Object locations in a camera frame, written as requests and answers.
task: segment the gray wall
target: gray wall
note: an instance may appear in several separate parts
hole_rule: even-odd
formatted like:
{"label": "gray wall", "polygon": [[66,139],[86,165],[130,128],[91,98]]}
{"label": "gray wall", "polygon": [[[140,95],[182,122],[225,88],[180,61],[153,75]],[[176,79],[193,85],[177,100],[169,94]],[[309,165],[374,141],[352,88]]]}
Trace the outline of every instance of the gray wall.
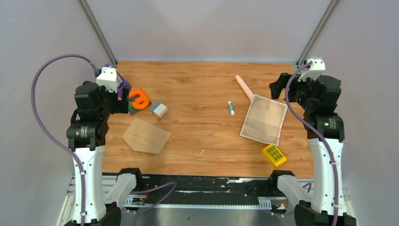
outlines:
{"label": "gray wall", "polygon": [[[107,57],[76,0],[8,0],[0,8],[1,225],[55,225],[73,174],[72,159],[35,121],[32,79],[43,63],[60,54],[83,54],[99,67]],[[39,114],[64,144],[76,107],[74,90],[92,74],[83,60],[65,59],[39,78]]]}
{"label": "gray wall", "polygon": [[341,1],[310,56],[342,80],[343,180],[359,225],[398,225],[399,1]]}
{"label": "gray wall", "polygon": [[88,3],[118,60],[294,62],[329,1]]}

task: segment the wooden tabletop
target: wooden tabletop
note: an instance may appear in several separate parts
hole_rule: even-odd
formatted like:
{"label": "wooden tabletop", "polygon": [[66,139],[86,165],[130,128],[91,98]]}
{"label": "wooden tabletop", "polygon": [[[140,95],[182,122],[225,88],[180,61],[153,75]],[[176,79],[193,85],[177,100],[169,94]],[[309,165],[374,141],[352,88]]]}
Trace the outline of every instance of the wooden tabletop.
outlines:
{"label": "wooden tabletop", "polygon": [[[103,171],[139,167],[143,173],[270,175],[273,167],[261,153],[267,145],[239,135],[250,101],[234,76],[239,74],[255,94],[270,98],[269,83],[276,81],[282,72],[292,73],[292,65],[122,61],[117,69],[133,89],[143,89],[153,104],[160,101],[168,111],[160,119],[150,108],[133,116],[111,115]],[[235,116],[230,115],[228,101],[234,105]],[[298,104],[292,106],[303,114]],[[171,132],[160,154],[135,152],[122,139],[134,118]],[[287,157],[279,169],[291,170],[299,178],[313,177],[313,159],[305,129],[289,111],[279,148]]]}

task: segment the purple clip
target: purple clip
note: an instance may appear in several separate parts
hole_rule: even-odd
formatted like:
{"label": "purple clip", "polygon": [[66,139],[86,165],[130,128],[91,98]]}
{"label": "purple clip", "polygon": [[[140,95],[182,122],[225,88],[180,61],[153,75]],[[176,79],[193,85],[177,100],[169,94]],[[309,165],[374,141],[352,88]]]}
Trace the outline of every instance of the purple clip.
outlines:
{"label": "purple clip", "polygon": [[[111,64],[106,64],[106,65],[104,65],[104,67],[112,67],[112,66],[111,66]],[[118,73],[118,77],[119,77],[120,80],[122,81],[122,82],[120,83],[120,85],[118,86],[118,97],[122,97],[123,87],[128,87],[128,88],[129,88],[129,91],[130,91],[130,90],[132,89],[132,86],[129,84],[128,81],[126,81],[126,79],[124,79],[124,78],[122,77],[121,74],[119,74],[119,72],[117,72],[117,73]]]}

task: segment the purple cable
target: purple cable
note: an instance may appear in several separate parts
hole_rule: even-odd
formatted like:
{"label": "purple cable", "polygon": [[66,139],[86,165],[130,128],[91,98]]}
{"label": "purple cable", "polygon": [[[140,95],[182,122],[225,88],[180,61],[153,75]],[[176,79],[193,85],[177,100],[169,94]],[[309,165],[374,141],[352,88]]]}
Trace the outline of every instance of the purple cable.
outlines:
{"label": "purple cable", "polygon": [[[285,90],[285,101],[287,103],[288,109],[290,110],[290,112],[299,120],[301,121],[306,127],[310,128],[319,138],[320,140],[324,143],[324,145],[326,146],[326,149],[328,151],[328,155],[330,156],[331,159],[331,165],[333,167],[333,173],[334,173],[334,204],[338,205],[338,195],[339,195],[339,184],[338,184],[338,170],[335,164],[335,158],[334,158],[334,154],[333,151],[331,150],[330,145],[328,145],[326,139],[323,137],[323,135],[321,133],[319,133],[317,131],[317,129],[315,129],[312,125],[310,125],[309,123],[307,123],[305,120],[302,119],[302,117],[300,117],[297,113],[295,113],[295,111],[292,109],[291,104],[289,103],[288,100],[288,91],[289,91],[289,86],[291,85],[292,81],[294,80],[295,76],[301,72],[303,69],[305,69],[306,67],[308,67],[309,65],[311,65],[313,62],[310,61],[307,64],[303,65],[301,68],[299,68],[295,73],[292,74],[292,76],[289,78],[288,82],[287,82],[287,86],[286,86],[286,90]],[[336,226],[338,220],[338,208],[334,207],[334,219],[333,219],[333,223],[332,226]]]}
{"label": "purple cable", "polygon": [[311,192],[311,182],[305,184],[305,185],[302,186],[302,187],[303,187],[303,188],[306,188],[307,186],[309,186],[309,187],[308,187],[308,193],[309,193],[309,192]]}
{"label": "purple cable", "polygon": [[[77,55],[77,54],[65,54],[65,55],[54,57],[53,59],[51,59],[51,60],[47,61],[45,64],[43,64],[43,66],[40,67],[40,69],[36,72],[36,75],[33,78],[33,82],[32,82],[31,103],[32,103],[33,115],[35,116],[35,119],[38,122],[40,128],[47,135],[47,137],[50,138],[50,140],[52,140],[56,145],[60,146],[60,148],[64,149],[68,154],[70,154],[72,156],[72,158],[76,161],[76,164],[79,167],[79,171],[82,173],[82,172],[84,172],[83,171],[83,166],[82,166],[82,163],[80,162],[79,158],[77,157],[77,155],[75,155],[75,153],[73,153],[71,150],[69,150],[69,148],[67,148],[63,144],[61,144],[61,142],[59,142],[55,137],[53,137],[53,135],[50,134],[50,132],[47,130],[47,128],[44,126],[43,122],[41,121],[41,119],[39,117],[39,114],[37,112],[37,108],[36,108],[35,89],[36,89],[36,83],[37,83],[37,81],[39,79],[40,74],[43,72],[43,70],[47,66],[49,66],[53,62],[55,62],[57,60],[60,60],[60,59],[63,59],[63,58],[67,58],[67,57],[77,57],[77,58],[80,58],[80,59],[84,59],[87,62],[89,62],[91,67],[94,69],[94,71],[97,72],[97,67],[94,65],[94,63],[91,62],[89,59],[87,59],[84,56]],[[86,189],[85,189],[85,177],[82,174],[80,175],[80,181],[81,181],[81,185],[82,185],[82,196],[81,196],[80,209],[81,209],[81,213],[85,213]],[[84,222],[85,222],[85,216],[82,216],[81,219],[80,219],[80,225],[84,226],[84,224],[85,224]]]}
{"label": "purple cable", "polygon": [[174,189],[176,188],[177,184],[176,184],[176,182],[169,182],[169,183],[166,183],[164,185],[161,185],[159,187],[156,187],[156,188],[153,188],[153,189],[150,189],[150,190],[147,190],[147,191],[131,192],[130,194],[145,194],[145,193],[148,193],[148,192],[153,192],[153,191],[159,190],[159,189],[164,188],[164,187],[169,186],[169,185],[173,185],[172,189],[161,200],[159,200],[156,204],[154,204],[154,205],[152,205],[152,206],[150,206],[150,207],[148,207],[148,208],[146,208],[144,210],[135,210],[133,212],[134,213],[143,213],[143,212],[149,211],[152,208],[158,206],[164,199],[166,199],[166,197],[168,197],[172,193],[172,191],[174,191]]}

